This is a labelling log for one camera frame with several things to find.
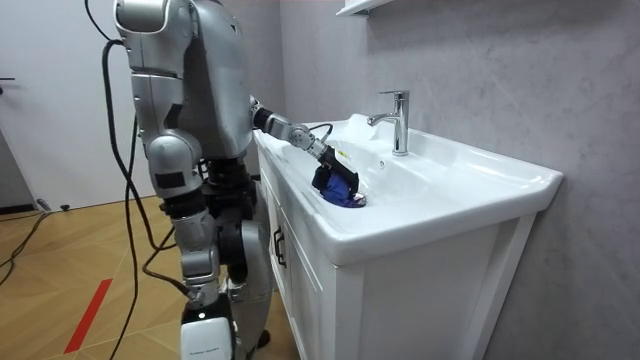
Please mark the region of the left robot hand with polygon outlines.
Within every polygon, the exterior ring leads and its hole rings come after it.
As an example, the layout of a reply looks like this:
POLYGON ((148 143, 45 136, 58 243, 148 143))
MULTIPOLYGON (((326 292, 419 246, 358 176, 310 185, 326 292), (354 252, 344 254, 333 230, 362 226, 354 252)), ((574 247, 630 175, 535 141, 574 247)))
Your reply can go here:
POLYGON ((336 158, 335 149, 328 145, 318 158, 320 166, 315 170, 312 186, 319 191, 329 189, 332 178, 336 178, 343 185, 346 193, 353 197, 359 190, 359 175, 351 171, 336 158))

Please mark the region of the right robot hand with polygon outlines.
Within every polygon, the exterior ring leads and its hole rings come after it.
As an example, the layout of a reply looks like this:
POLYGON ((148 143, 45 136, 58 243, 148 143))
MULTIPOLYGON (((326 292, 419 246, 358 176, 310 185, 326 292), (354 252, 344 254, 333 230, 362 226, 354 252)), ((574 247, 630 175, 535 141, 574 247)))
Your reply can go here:
POLYGON ((225 294, 199 309, 186 307, 180 326, 181 360, 234 360, 236 333, 225 294))

